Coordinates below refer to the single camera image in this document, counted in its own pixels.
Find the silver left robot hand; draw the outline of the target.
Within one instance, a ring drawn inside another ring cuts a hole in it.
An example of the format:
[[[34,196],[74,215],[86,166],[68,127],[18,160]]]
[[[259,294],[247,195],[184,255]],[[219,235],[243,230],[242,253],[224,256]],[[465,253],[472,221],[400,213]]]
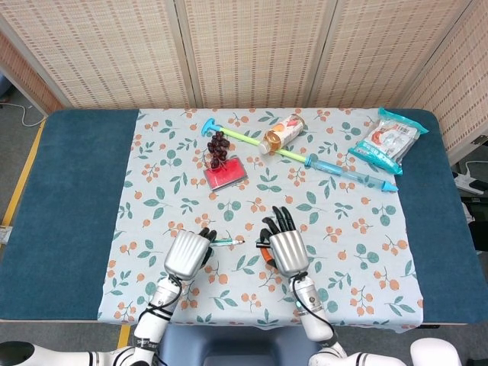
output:
[[[203,228],[199,233],[180,231],[165,258],[165,271],[182,281],[194,278],[212,255],[211,244],[217,237],[216,230]]]

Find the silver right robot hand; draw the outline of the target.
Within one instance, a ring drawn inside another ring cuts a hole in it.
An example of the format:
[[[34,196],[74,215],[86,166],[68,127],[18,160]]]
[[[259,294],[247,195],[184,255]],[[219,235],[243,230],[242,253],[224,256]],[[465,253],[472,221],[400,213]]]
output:
[[[309,259],[302,236],[286,207],[273,206],[274,217],[265,217],[256,247],[260,249],[265,263],[286,278],[307,272]]]

